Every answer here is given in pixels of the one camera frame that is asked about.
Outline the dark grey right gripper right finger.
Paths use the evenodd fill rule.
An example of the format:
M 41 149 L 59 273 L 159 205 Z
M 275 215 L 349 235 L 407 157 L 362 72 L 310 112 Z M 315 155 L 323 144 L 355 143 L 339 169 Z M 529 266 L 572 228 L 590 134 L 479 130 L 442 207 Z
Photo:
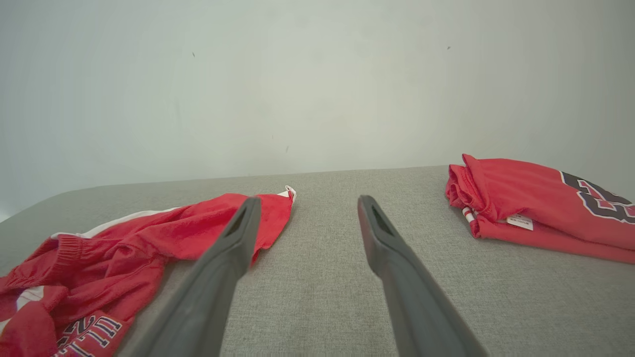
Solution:
M 374 197 L 358 199 L 367 262 L 382 282 L 402 357 L 485 357 L 486 351 Z

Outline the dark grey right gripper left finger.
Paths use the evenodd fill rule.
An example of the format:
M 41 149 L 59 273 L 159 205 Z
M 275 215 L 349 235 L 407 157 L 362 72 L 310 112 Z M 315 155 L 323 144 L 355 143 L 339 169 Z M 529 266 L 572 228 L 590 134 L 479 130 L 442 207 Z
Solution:
M 252 263 L 261 200 L 247 197 L 133 351 L 135 357 L 217 357 L 238 280 Z

